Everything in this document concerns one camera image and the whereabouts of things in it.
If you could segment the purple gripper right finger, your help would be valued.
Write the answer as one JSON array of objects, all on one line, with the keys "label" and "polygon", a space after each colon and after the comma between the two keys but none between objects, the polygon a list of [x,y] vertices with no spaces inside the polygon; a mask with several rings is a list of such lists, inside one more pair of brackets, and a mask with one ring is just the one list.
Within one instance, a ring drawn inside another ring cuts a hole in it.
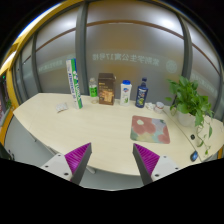
[{"label": "purple gripper right finger", "polygon": [[159,156],[136,143],[133,144],[133,156],[143,185],[148,185],[179,170],[178,165],[168,156]]}]

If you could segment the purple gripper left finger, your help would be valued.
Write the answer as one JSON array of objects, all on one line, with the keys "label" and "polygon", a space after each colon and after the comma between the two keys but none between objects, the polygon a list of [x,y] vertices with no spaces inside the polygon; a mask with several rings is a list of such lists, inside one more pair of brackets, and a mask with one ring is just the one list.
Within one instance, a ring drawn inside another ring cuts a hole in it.
[{"label": "purple gripper left finger", "polygon": [[91,144],[87,143],[63,155],[57,153],[41,166],[56,176],[79,185],[92,154]]}]

